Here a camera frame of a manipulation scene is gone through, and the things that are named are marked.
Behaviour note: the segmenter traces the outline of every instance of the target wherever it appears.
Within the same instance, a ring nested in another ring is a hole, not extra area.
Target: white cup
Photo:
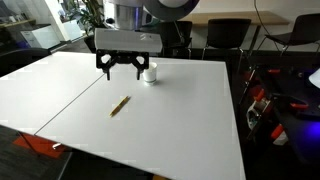
[[[150,62],[149,69],[145,69],[142,75],[146,85],[153,85],[157,81],[157,63]]]

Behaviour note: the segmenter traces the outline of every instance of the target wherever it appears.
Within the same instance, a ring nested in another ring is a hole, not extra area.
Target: white table
[[[154,86],[117,64],[36,135],[171,179],[245,179],[225,64],[150,60]]]
[[[58,52],[0,78],[0,125],[34,135],[103,75],[91,54]]]

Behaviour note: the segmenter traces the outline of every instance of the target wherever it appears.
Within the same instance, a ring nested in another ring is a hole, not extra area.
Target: cable
[[[270,35],[268,29],[264,26],[264,24],[263,24],[263,22],[262,22],[262,20],[261,20],[260,13],[259,13],[259,10],[258,10],[258,8],[257,8],[257,0],[254,0],[254,8],[255,8],[255,10],[256,10],[256,12],[257,12],[257,15],[258,15],[260,24],[262,25],[263,29],[267,32],[267,34]],[[278,48],[278,45],[276,44],[276,42],[273,41],[273,43],[274,43],[274,45],[277,47],[278,51],[280,51],[279,48]]]

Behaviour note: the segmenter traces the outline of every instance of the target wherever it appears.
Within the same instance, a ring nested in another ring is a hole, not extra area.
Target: chair backrest
[[[190,41],[190,34],[192,29],[191,21],[176,21],[178,30],[174,22],[161,22],[157,25],[157,32],[161,36],[164,47],[181,44],[181,46],[188,46]]]
[[[96,53],[97,49],[96,49],[96,45],[94,44],[94,36],[93,35],[84,38],[84,42],[86,43],[86,45],[90,49],[91,53]]]
[[[251,19],[210,19],[207,44],[221,49],[238,48],[250,24]]]
[[[297,17],[289,43],[307,44],[320,40],[320,13]]]
[[[38,61],[51,52],[48,49],[18,49],[0,54],[0,77]]]

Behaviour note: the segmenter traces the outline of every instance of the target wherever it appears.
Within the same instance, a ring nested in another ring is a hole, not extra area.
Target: office chair
[[[208,21],[207,43],[203,48],[202,59],[208,47],[225,50],[237,48],[241,53],[237,69],[237,73],[239,73],[243,56],[243,50],[240,46],[243,43],[250,24],[251,19],[210,19]]]
[[[163,45],[162,55],[165,54],[165,49],[187,49],[189,51],[189,59],[191,58],[191,49],[188,48],[191,44],[190,37],[192,22],[190,21],[174,21],[162,22],[157,25],[157,32],[161,36]]]
[[[0,77],[42,59],[51,52],[48,49],[18,49],[0,54]]]
[[[86,45],[88,46],[88,48],[90,49],[91,53],[96,53],[96,45],[94,44],[94,36],[88,36],[86,38],[84,38],[84,42],[86,43]]]
[[[316,55],[319,52],[320,43],[320,13],[305,14],[297,17],[292,32],[278,35],[265,35],[257,50],[260,49],[266,38],[283,45],[280,56],[288,49],[289,46],[318,44]]]

